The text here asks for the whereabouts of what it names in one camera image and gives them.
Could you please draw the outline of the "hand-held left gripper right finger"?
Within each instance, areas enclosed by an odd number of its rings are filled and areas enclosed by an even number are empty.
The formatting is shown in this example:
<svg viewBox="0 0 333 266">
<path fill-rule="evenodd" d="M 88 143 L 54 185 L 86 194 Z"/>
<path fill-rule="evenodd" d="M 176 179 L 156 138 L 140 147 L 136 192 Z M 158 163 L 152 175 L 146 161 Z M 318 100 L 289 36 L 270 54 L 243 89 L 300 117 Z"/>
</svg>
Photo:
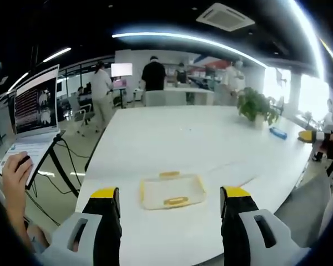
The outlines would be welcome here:
<svg viewBox="0 0 333 266">
<path fill-rule="evenodd" d="M 290 228 L 267 209 L 258 209 L 240 187 L 220 188 L 225 265 L 297 265 L 310 251 L 291 238 Z"/>
</svg>

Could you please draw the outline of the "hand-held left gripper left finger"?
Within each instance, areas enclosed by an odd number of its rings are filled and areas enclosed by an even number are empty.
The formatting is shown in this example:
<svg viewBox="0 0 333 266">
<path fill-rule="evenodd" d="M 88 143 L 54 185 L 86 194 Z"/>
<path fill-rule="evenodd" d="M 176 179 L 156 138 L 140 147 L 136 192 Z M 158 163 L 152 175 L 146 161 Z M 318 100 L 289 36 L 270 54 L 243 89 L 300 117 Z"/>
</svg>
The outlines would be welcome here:
<svg viewBox="0 0 333 266">
<path fill-rule="evenodd" d="M 119 188 L 95 191 L 52 235 L 44 265 L 119 265 Z"/>
</svg>

